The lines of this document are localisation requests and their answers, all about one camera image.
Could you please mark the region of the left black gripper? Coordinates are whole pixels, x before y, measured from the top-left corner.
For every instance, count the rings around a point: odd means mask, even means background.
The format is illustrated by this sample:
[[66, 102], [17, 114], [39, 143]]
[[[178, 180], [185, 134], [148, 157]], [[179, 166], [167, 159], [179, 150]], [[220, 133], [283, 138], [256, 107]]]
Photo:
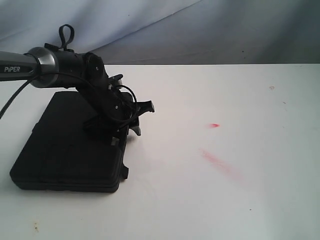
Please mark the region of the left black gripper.
[[[107, 79], [106, 86], [96, 86], [84, 80], [83, 98], [95, 110], [96, 116], [86, 120], [86, 131], [115, 133], [123, 128], [131, 129], [141, 136], [139, 117], [144, 113], [155, 111], [152, 101], [138, 102], [134, 92], [125, 85], [112, 87]], [[112, 134], [110, 145], [118, 146], [120, 135]]]

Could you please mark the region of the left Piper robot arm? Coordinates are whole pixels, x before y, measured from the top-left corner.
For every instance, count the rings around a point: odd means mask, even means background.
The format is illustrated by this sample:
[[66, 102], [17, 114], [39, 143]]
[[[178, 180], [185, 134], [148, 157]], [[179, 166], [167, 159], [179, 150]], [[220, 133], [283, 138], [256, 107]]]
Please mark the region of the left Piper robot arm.
[[122, 92], [122, 74], [108, 76], [102, 58], [92, 52], [76, 53], [68, 48], [75, 30], [64, 24], [58, 30], [61, 45], [45, 43], [25, 54], [0, 53], [0, 80], [24, 84], [10, 97], [0, 114], [3, 116], [18, 94], [29, 84], [36, 88], [75, 88], [97, 115], [83, 123], [87, 131], [117, 133], [122, 129], [141, 135], [139, 117], [155, 111], [152, 101], [138, 102], [129, 88]]

